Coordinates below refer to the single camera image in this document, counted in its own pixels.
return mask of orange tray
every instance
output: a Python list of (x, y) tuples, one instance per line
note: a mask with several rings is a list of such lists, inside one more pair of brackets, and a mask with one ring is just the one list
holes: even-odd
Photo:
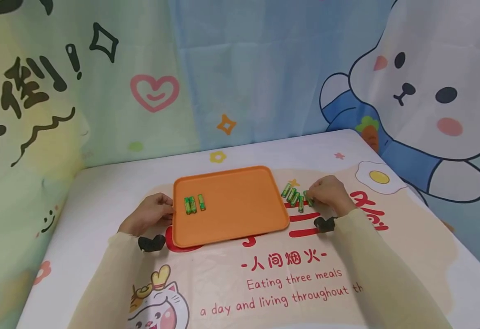
[[(204, 211), (198, 194), (204, 197)], [(191, 196), (198, 212), (187, 215), (185, 198)], [(289, 216), (282, 200), (265, 166), (181, 177), (174, 183), (174, 245), (186, 248), (285, 229)]]

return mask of person's left hand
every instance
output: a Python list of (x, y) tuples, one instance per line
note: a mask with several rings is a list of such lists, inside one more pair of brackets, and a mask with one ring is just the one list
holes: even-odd
[(121, 223), (118, 232), (140, 236), (157, 222), (167, 226), (172, 224), (173, 213), (173, 200), (170, 197), (163, 193), (149, 195)]

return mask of pink cheek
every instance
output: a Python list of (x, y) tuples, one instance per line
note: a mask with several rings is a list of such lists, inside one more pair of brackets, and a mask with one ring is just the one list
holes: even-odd
[(159, 327), (161, 329), (174, 329), (175, 326), (175, 313), (173, 308), (167, 309), (166, 312), (163, 313), (161, 316), (161, 320), (159, 322)]
[(454, 118), (441, 118), (437, 121), (437, 129), (439, 129), (444, 135), (459, 136), (463, 133), (463, 126), (461, 122)]
[(388, 60), (384, 56), (380, 55), (380, 56), (377, 56), (377, 60), (375, 61), (373, 70), (378, 71), (386, 68), (386, 66), (388, 66)]

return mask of fried egg illustration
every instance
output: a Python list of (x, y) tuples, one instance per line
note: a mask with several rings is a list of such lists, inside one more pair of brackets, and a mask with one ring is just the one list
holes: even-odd
[(395, 172), (383, 163), (362, 161), (359, 163), (355, 177), (362, 184), (380, 194), (393, 194), (406, 187), (406, 184)]

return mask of egg yolk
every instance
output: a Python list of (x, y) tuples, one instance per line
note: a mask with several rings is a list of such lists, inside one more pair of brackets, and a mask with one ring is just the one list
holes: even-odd
[(377, 170), (370, 172), (370, 178), (379, 184), (388, 184), (390, 182), (388, 175)]

